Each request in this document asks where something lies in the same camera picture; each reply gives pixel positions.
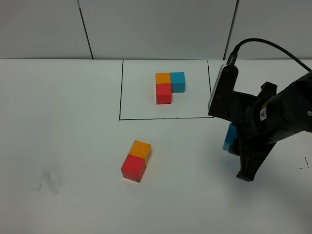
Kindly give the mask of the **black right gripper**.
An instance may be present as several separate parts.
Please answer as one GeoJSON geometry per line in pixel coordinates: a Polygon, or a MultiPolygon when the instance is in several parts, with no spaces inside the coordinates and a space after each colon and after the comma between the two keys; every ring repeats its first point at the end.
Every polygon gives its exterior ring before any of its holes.
{"type": "Polygon", "coordinates": [[[237,178],[253,181],[275,144],[302,131],[312,130],[312,83],[295,81],[276,93],[276,85],[265,83],[257,101],[244,112],[244,122],[234,125],[237,138],[228,152],[240,156],[237,178]]]}

